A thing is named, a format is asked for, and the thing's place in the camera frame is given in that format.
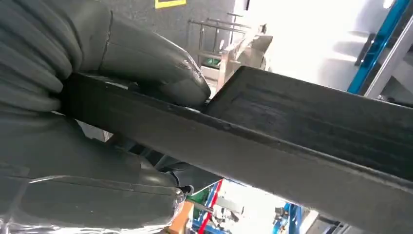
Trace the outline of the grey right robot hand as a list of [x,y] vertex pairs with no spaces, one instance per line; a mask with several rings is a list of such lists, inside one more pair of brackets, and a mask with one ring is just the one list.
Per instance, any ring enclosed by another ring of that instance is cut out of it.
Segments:
[[144,84],[196,107],[210,96],[187,51],[96,0],[0,3],[0,231],[155,233],[185,202],[175,176],[84,135],[57,113],[73,73]]

